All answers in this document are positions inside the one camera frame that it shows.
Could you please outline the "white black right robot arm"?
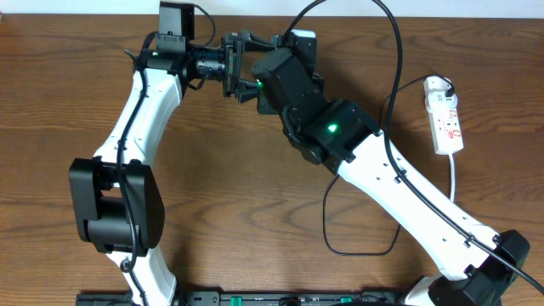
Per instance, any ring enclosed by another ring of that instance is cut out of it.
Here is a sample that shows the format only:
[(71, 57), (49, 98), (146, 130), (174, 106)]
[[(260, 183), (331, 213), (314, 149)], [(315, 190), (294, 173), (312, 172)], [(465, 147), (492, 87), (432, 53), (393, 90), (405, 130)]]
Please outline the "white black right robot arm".
[(424, 178), (377, 123), (348, 99), (327, 100), (318, 78), (289, 48), (252, 67), (284, 133), (303, 158), (369, 195), (424, 248), (439, 275), (421, 279), (408, 305), (497, 305), (530, 244), (516, 230), (497, 233)]

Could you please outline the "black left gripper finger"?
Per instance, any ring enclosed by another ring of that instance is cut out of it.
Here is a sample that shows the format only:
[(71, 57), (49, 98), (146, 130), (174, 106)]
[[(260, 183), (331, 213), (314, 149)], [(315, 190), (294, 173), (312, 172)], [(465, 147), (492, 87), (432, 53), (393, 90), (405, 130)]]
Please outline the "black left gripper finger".
[(276, 49), (272, 42), (266, 42), (260, 37), (249, 32), (245, 40), (245, 50), (247, 52), (269, 52)]
[(235, 97), (240, 104), (255, 99), (260, 95), (260, 81), (239, 79), (235, 88)]

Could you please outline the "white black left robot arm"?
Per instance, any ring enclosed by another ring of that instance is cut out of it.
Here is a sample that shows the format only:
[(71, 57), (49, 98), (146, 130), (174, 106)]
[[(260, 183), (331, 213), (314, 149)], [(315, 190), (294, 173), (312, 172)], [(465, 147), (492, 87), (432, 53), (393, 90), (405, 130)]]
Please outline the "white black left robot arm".
[(123, 273), (130, 305), (177, 305), (184, 296), (160, 248), (165, 208), (152, 168), (170, 116), (193, 80), (221, 82), (224, 95), (256, 97), (260, 84), (241, 78), (246, 52), (276, 49), (249, 31), (225, 35), (213, 48), (192, 43), (191, 34), (153, 31), (133, 61), (127, 103), (107, 140), (90, 159), (69, 169), (76, 229), (80, 239), (105, 254)]

